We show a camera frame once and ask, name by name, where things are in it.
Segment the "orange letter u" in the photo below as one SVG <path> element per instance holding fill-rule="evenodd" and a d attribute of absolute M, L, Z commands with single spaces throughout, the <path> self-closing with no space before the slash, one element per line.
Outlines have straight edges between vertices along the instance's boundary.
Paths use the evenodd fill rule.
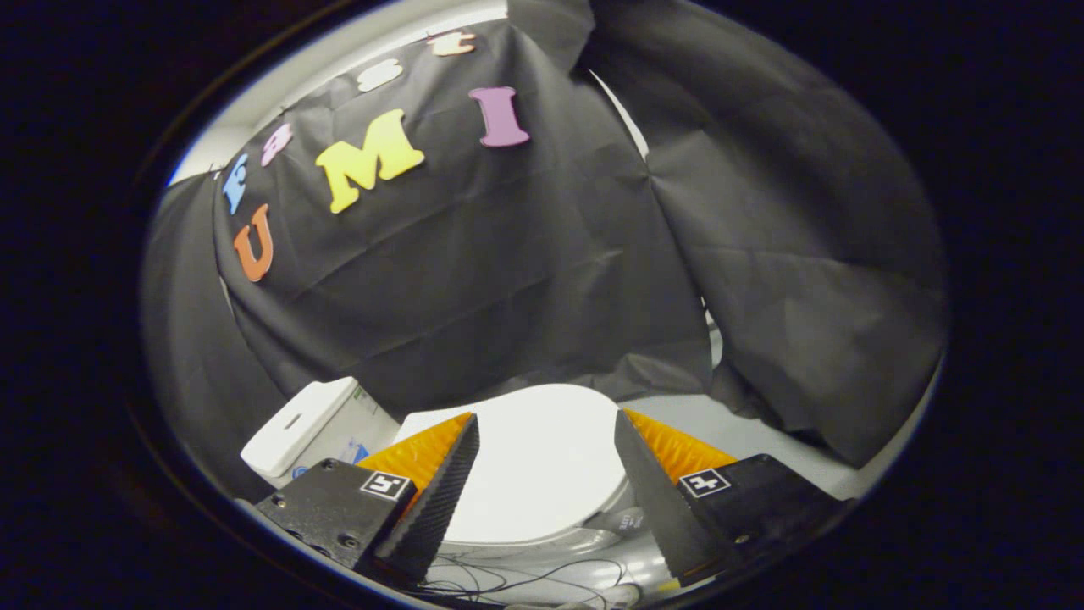
<path fill-rule="evenodd" d="M 271 256 L 274 254 L 274 245 L 271 243 L 271 229 L 268 228 L 268 204 L 263 204 L 253 213 L 253 224 L 256 224 L 256 234 L 260 237 L 260 258 L 256 259 L 253 254 L 253 244 L 248 241 L 248 232 L 251 229 L 245 225 L 233 237 L 233 247 L 241 257 L 241 268 L 245 271 L 245 276 L 254 282 L 267 274 L 271 268 Z"/>

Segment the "foam letter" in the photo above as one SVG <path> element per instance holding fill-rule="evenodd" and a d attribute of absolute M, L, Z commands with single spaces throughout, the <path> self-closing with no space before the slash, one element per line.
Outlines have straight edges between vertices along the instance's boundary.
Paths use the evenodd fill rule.
<path fill-rule="evenodd" d="M 225 198 L 230 199 L 230 213 L 237 210 L 237 205 L 241 203 L 241 195 L 245 194 L 245 161 L 247 160 L 248 154 L 241 155 L 237 158 L 237 163 L 233 164 L 233 169 L 230 170 L 230 176 L 227 177 L 225 184 L 222 185 Z"/>
<path fill-rule="evenodd" d="M 271 256 L 274 254 L 271 229 L 268 226 L 268 204 L 264 203 L 256 210 L 256 213 L 253 213 L 253 224 L 256 224 L 256 234 L 260 238 L 259 260 L 253 254 L 253 244 L 248 241 L 250 226 L 247 224 L 241 229 L 237 236 L 233 237 L 233 248 L 241 257 L 241 268 L 245 271 L 245 276 L 250 281 L 258 282 L 271 268 Z"/>
<path fill-rule="evenodd" d="M 474 44 L 460 44 L 461 40 L 474 40 L 474 34 L 453 31 L 428 40 L 426 44 L 433 44 L 433 54 L 439 56 L 462 55 L 474 51 Z"/>
<path fill-rule="evenodd" d="M 274 155 L 286 147 L 286 144 L 289 143 L 293 137 L 294 132 L 291 130 L 288 122 L 275 129 L 274 133 L 271 133 L 271 137 L 263 144 L 263 156 L 260 158 L 260 166 L 267 167 L 271 163 L 271 159 L 274 158 Z"/>
<path fill-rule="evenodd" d="M 516 111 L 512 107 L 512 96 L 515 94 L 516 90 L 512 87 L 470 91 L 470 99 L 478 101 L 481 116 L 486 120 L 486 135 L 481 139 L 483 146 L 514 146 L 531 139 L 530 133 L 520 129 L 516 121 Z"/>
<path fill-rule="evenodd" d="M 384 60 L 383 62 L 366 67 L 358 75 L 358 89 L 362 92 L 372 91 L 380 85 L 393 80 L 403 73 L 403 66 L 399 65 L 399 60 Z"/>
<path fill-rule="evenodd" d="M 317 165 L 327 173 L 332 191 L 332 212 L 338 213 L 358 200 L 358 189 L 371 190 L 376 185 L 376 161 L 380 161 L 380 179 L 390 180 L 403 171 L 417 167 L 425 159 L 422 151 L 414 150 L 402 127 L 402 109 L 382 114 L 369 124 L 361 148 L 346 142 L 335 142 L 317 157 Z"/>

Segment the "black fabric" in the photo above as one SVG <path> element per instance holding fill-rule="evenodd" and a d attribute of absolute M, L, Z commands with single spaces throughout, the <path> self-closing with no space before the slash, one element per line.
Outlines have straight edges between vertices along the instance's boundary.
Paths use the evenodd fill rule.
<path fill-rule="evenodd" d="M 592 8 L 511 0 L 509 21 L 463 28 L 470 53 L 421 41 L 332 79 L 238 152 L 233 215 L 224 171 L 169 190 L 149 345 L 179 437 L 223 486 L 258 501 L 244 443 L 307 384 L 344 376 L 399 420 L 549 382 L 710 393 L 854 466 L 899 429 L 947 324 L 935 225 L 899 151 L 728 20 L 670 0 Z M 360 92 L 386 57 L 404 72 Z M 467 93 L 498 86 L 516 89 L 529 142 L 479 143 Z M 314 159 L 395 108 L 425 160 L 332 213 Z M 260 167 L 284 121 L 293 141 Z M 274 257 L 251 282 L 233 238 L 262 204 Z M 724 340 L 714 375 L 701 296 Z"/>
<path fill-rule="evenodd" d="M 271 486 L 240 453 L 285 403 L 237 333 L 211 239 L 210 174 L 173 184 L 147 237 L 142 327 L 158 403 L 208 478 L 258 502 Z"/>
<path fill-rule="evenodd" d="M 649 146 L 651 185 L 723 337 L 712 397 L 864 465 L 947 336 L 918 179 L 854 100 L 747 28 L 679 0 L 595 8 L 581 64 Z"/>
<path fill-rule="evenodd" d="M 235 215 L 216 193 L 219 268 L 255 354 L 275 379 L 302 372 L 287 393 L 352 376 L 399 419 L 545 382 L 614 399 L 702 393 L 699 294 L 618 114 L 593 79 L 569 78 L 506 22 L 466 30 L 472 53 L 401 48 L 386 56 L 403 74 L 360 93 L 356 77 L 376 57 L 245 146 L 257 159 L 283 121 L 295 133 L 267 168 L 249 160 Z M 493 86 L 516 89 L 529 142 L 478 142 L 486 127 L 467 93 Z M 314 159 L 337 140 L 360 146 L 393 108 L 425 160 L 332 213 Z M 254 283 L 233 238 L 264 203 L 274 258 Z"/>

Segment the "wire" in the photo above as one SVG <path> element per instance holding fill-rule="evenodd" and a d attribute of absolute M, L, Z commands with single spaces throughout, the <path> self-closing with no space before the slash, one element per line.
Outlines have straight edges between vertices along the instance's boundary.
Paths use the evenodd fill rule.
<path fill-rule="evenodd" d="M 558 582 L 558 583 L 563 583 L 563 584 L 567 584 L 567 585 L 571 585 L 571 586 L 576 586 L 576 587 L 581 587 L 581 588 L 584 588 L 586 590 L 591 590 L 592 593 L 594 593 L 595 595 L 597 595 L 598 597 L 601 597 L 604 600 L 603 603 L 605 605 L 605 599 L 606 598 L 604 598 L 601 595 L 598 595 L 596 592 L 594 592 L 594 589 L 592 589 L 590 587 L 582 586 L 582 585 L 577 585 L 577 584 L 573 584 L 573 583 L 569 583 L 569 582 L 566 582 L 566 581 L 557 581 L 557 580 L 554 580 L 554 579 L 550 579 L 550 576 L 553 575 L 553 574 L 555 574 L 555 573 L 557 573 L 557 572 L 559 572 L 559 571 L 562 571 L 562 570 L 564 570 L 565 568 L 577 566 L 579 563 L 596 563 L 596 562 L 602 562 L 602 563 L 611 563 L 614 566 L 617 566 L 617 568 L 618 568 L 618 577 L 617 577 L 617 581 L 614 583 L 612 586 L 617 586 L 624 579 L 624 566 L 622 566 L 621 563 L 619 563 L 617 561 L 614 561 L 612 559 L 581 559 L 579 561 L 571 561 L 569 563 L 565 563 L 564 566 L 559 566 L 557 568 L 554 568 L 553 570 L 550 570 L 549 572 L 546 572 L 545 574 L 542 574 L 541 576 L 535 576 L 533 579 L 528 579 L 526 581 L 519 581 L 517 583 L 512 583 L 512 584 L 507 584 L 508 581 L 504 576 L 501 576 L 500 574 L 496 574 L 494 572 L 486 570 L 485 568 L 480 568 L 478 566 L 470 566 L 470 564 L 467 564 L 467 563 L 461 563 L 461 562 L 455 561 L 454 559 L 450 559 L 448 557 L 441 557 L 441 559 L 444 559 L 446 561 L 449 561 L 451 563 L 460 564 L 460 566 L 465 567 L 465 568 L 473 568 L 473 569 L 479 570 L 481 572 L 487 572 L 489 574 L 492 574 L 492 575 L 501 579 L 502 581 L 504 581 L 504 583 L 501 584 L 501 585 L 498 585 L 495 587 L 491 587 L 491 588 L 488 588 L 488 589 L 479 589 L 479 590 L 474 590 L 474 592 L 466 592 L 466 590 L 455 592 L 454 589 L 434 589 L 434 588 L 430 588 L 430 587 L 425 587 L 428 590 L 421 590 L 421 592 L 415 593 L 414 595 L 416 595 L 416 596 L 443 596 L 443 597 L 470 597 L 470 596 L 474 596 L 475 600 L 477 601 L 478 598 L 481 597 L 481 596 L 483 596 L 483 595 L 488 595 L 488 594 L 491 594 L 491 593 L 500 593 L 500 592 L 503 592 L 503 590 L 508 590 L 508 589 L 514 588 L 514 587 L 518 587 L 518 586 L 522 586 L 522 585 L 527 585 L 527 584 L 531 584 L 531 583 L 537 583 L 539 581 L 549 580 L 549 581 L 552 581 L 552 582 Z M 505 568 L 495 568 L 495 569 L 496 570 L 504 570 L 506 572 L 518 572 L 518 570 L 508 570 L 508 569 L 505 569 Z"/>
<path fill-rule="evenodd" d="M 516 574 L 525 574 L 527 576 L 533 576 L 534 575 L 534 574 L 532 574 L 530 572 L 524 572 L 522 570 L 513 570 L 512 568 L 498 568 L 498 570 L 504 570 L 505 572 L 514 572 Z M 623 573 L 621 574 L 621 576 L 618 577 L 618 583 L 621 582 L 622 577 L 624 577 Z M 595 589 L 593 589 L 593 588 L 591 588 L 589 586 L 579 585 L 579 584 L 576 584 L 576 583 L 570 583 L 568 581 L 559 581 L 557 579 L 546 579 L 546 580 L 550 581 L 551 583 L 560 583 L 563 585 L 568 585 L 570 587 L 581 588 L 581 589 L 583 589 L 583 590 L 585 590 L 585 592 L 588 592 L 588 593 L 591 594 L 591 597 L 589 597 L 588 599 L 594 599 L 594 598 L 597 597 L 603 602 L 603 608 L 606 608 L 606 606 L 608 603 L 607 600 L 606 600 L 606 598 L 603 597 L 602 594 L 599 594 L 597 590 L 595 590 Z"/>
<path fill-rule="evenodd" d="M 450 557 L 440 557 L 440 556 L 438 556 L 438 557 L 439 557 L 440 559 L 443 559 L 444 561 L 448 561 L 448 562 L 449 562 L 449 563 L 451 563 L 452 566 L 459 566 L 459 567 L 460 567 L 460 569 L 462 569 L 462 570 L 463 570 L 464 572 L 466 572 L 466 573 L 467 573 L 467 576 L 469 576 L 469 577 L 470 577 L 470 580 L 472 580 L 472 581 L 474 581 L 474 584 L 475 584 L 475 590 L 478 590 L 478 589 L 480 589 L 480 588 L 481 588 L 481 583 L 479 583 L 479 582 L 478 582 L 478 579 L 476 579 L 476 577 L 475 577 L 475 575 L 474 575 L 474 572 L 472 572 L 470 570 L 467 570 L 467 566 L 465 566 L 465 564 L 463 564 L 462 562 L 460 562 L 460 561 L 456 561 L 456 560 L 454 560 L 454 559 L 452 559 L 452 558 L 450 558 Z M 508 581 L 507 581 L 506 579 L 503 579 L 503 577 L 501 577 L 501 575 L 500 575 L 500 574 L 494 574 L 494 575 L 495 575 L 495 576 L 498 576 L 499 579 L 502 579 L 502 581 L 504 581 L 504 582 L 502 582 L 502 583 L 501 583 L 502 585 L 505 585 L 505 584 L 508 584 Z M 478 596 L 477 596 L 477 595 L 475 596 L 475 599 L 474 599 L 474 600 L 475 600 L 475 601 L 478 601 Z"/>

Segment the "orange soft pad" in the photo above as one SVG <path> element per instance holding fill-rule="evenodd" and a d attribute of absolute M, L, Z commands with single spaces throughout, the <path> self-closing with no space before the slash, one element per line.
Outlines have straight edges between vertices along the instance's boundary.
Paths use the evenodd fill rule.
<path fill-rule="evenodd" d="M 675 485 L 678 479 L 686 475 L 737 462 L 704 441 L 694 439 L 645 415 L 631 410 L 624 410 L 624 413 L 629 415 L 632 425 L 636 427 L 636 431 L 655 454 L 655 459 L 659 460 L 662 469 L 667 471 Z"/>
<path fill-rule="evenodd" d="M 357 466 L 370 470 L 379 470 L 388 475 L 406 477 L 414 482 L 417 493 L 411 501 L 403 515 L 410 511 L 414 502 L 422 496 L 422 492 L 429 486 L 433 476 L 444 462 L 449 450 L 460 438 L 460 432 L 470 419 L 469 413 L 459 415 L 399 441 L 395 445 L 377 452 L 365 459 L 359 462 Z"/>

